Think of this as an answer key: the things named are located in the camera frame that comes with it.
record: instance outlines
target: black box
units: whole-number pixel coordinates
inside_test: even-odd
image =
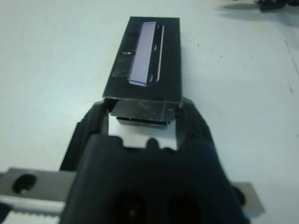
[[[121,123],[175,119],[182,103],[179,18],[130,18],[103,98]]]

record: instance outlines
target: screw hole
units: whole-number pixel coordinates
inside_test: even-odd
[[[17,194],[26,194],[36,183],[36,176],[32,174],[24,174],[20,176],[13,185],[13,190]]]
[[[146,216],[145,199],[135,193],[121,194],[115,204],[114,215],[117,224],[142,224]]]

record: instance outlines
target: cardboard box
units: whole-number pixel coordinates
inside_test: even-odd
[[[182,103],[179,18],[130,18],[103,98],[121,123],[175,119]]]

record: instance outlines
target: white table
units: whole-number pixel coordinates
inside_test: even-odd
[[[58,170],[75,125],[101,100],[129,16],[180,17],[184,96],[209,124],[232,181],[250,181],[266,213],[299,220],[299,8],[262,14],[251,0],[0,1],[0,172]],[[166,131],[121,126],[127,146]],[[133,142],[132,135],[139,141]],[[12,213],[6,224],[57,218]]]

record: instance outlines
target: metal bar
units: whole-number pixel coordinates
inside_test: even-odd
[[[159,67],[158,67],[157,81],[159,81],[159,79],[160,79],[161,59],[162,59],[162,49],[163,49],[163,38],[164,38],[164,26],[162,26],[162,36],[161,36],[161,46],[160,46],[160,56],[159,56]]]
[[[10,206],[14,211],[60,216],[76,173],[11,168],[2,175],[0,203]],[[36,177],[36,182],[32,186],[26,185],[25,178],[23,183],[19,182],[18,188],[18,180],[27,175]],[[245,196],[242,210],[246,217],[256,217],[264,212],[262,203],[251,183],[235,182],[232,185]]]
[[[265,209],[251,183],[235,182],[232,183],[232,185],[238,188],[245,196],[245,204],[242,206],[242,210],[246,217],[256,217],[265,212]]]
[[[75,175],[11,168],[0,179],[0,203],[14,211],[59,216]]]

